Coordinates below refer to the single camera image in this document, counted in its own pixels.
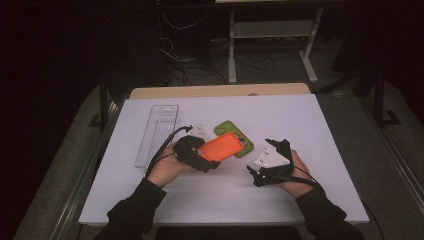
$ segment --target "orange phone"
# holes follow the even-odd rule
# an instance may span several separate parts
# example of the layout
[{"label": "orange phone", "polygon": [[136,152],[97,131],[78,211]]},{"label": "orange phone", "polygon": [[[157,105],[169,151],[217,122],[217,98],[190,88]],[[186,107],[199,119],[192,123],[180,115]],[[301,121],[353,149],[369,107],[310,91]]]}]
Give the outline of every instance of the orange phone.
[{"label": "orange phone", "polygon": [[209,161],[223,161],[241,151],[243,149],[243,143],[240,142],[238,137],[232,133],[225,133],[205,144],[203,144],[198,150],[200,156]]}]

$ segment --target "gray floor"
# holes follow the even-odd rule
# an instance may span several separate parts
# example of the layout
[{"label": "gray floor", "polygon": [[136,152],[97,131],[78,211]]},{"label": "gray floor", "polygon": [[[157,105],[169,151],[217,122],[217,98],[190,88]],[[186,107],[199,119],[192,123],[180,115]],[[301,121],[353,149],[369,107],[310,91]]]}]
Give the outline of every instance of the gray floor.
[{"label": "gray floor", "polygon": [[[316,90],[343,76],[330,71],[340,44],[336,40],[319,40],[314,45],[310,59],[318,75],[317,84],[308,82],[297,55],[302,46],[301,41],[266,41],[268,42],[260,41],[253,45],[239,43],[243,47],[239,47],[237,54],[238,84],[303,82],[308,84],[311,90]],[[261,50],[259,53],[253,52],[253,55],[242,54],[257,46],[262,49],[268,46],[270,51]],[[210,70],[190,69],[187,71],[196,75],[188,73],[187,80],[193,85],[223,84],[223,77],[227,76],[226,58],[218,58],[213,69],[219,70],[222,75],[212,74]],[[352,81],[329,94],[317,96],[345,165],[358,192],[375,214],[386,239],[422,239],[422,209],[397,168],[393,150],[387,147],[384,136],[390,137],[398,149],[397,153],[410,167],[416,180],[423,183],[423,125],[409,111],[402,95],[387,84],[385,108],[393,110],[402,124],[381,130],[370,117],[368,110],[372,106],[372,94],[365,99],[357,99],[351,93],[355,83]],[[172,85],[178,85],[178,82],[174,81]],[[74,123],[15,239],[92,239],[101,229],[80,226],[77,223],[84,196],[88,192],[87,188],[80,188],[79,183],[94,177],[93,171],[82,174],[82,170],[101,150],[107,135],[110,134],[108,131],[99,132],[98,127],[88,127],[92,116],[97,114],[99,93],[96,88],[75,116]],[[365,234],[366,239],[380,239],[374,220],[357,227]],[[299,229],[304,233],[305,239],[311,239],[303,227]],[[148,239],[152,239],[153,235],[147,236]]]}]

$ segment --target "transparent container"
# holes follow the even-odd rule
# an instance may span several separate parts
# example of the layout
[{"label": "transparent container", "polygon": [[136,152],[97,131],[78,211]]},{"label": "transparent container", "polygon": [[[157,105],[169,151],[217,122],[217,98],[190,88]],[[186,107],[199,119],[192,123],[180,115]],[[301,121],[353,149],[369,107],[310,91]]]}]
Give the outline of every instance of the transparent container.
[{"label": "transparent container", "polygon": [[152,106],[135,162],[136,167],[147,169],[150,161],[165,140],[180,127],[178,108],[178,105]]}]

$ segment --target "smartphone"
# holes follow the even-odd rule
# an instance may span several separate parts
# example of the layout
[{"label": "smartphone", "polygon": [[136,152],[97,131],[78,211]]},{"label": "smartphone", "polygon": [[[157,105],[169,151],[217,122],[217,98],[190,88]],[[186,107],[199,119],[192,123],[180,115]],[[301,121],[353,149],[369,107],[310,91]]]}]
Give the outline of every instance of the smartphone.
[{"label": "smartphone", "polygon": [[254,148],[253,142],[250,141],[250,139],[247,138],[246,135],[244,135],[244,133],[240,131],[240,129],[238,129],[236,125],[234,125],[234,123],[229,120],[217,125],[213,131],[217,136],[221,136],[227,132],[232,132],[237,136],[238,140],[243,144],[243,149],[234,154],[234,156],[238,158],[244,157]]}]

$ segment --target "white table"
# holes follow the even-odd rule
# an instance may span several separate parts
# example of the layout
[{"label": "white table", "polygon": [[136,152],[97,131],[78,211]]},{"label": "white table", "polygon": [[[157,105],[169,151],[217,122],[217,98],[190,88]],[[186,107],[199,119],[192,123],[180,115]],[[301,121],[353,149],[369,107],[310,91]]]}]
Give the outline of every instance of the white table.
[{"label": "white table", "polygon": [[152,105],[177,104],[181,126],[213,127],[233,121],[255,144],[243,158],[230,157],[207,174],[187,173],[169,184],[157,209],[157,225],[291,225],[303,221],[294,200],[275,186],[257,188],[246,165],[267,145],[266,138],[287,139],[347,213],[347,221],[368,222],[315,95],[222,96],[127,100],[120,113],[79,221],[103,225],[107,212],[128,197],[143,177],[134,163]]}]

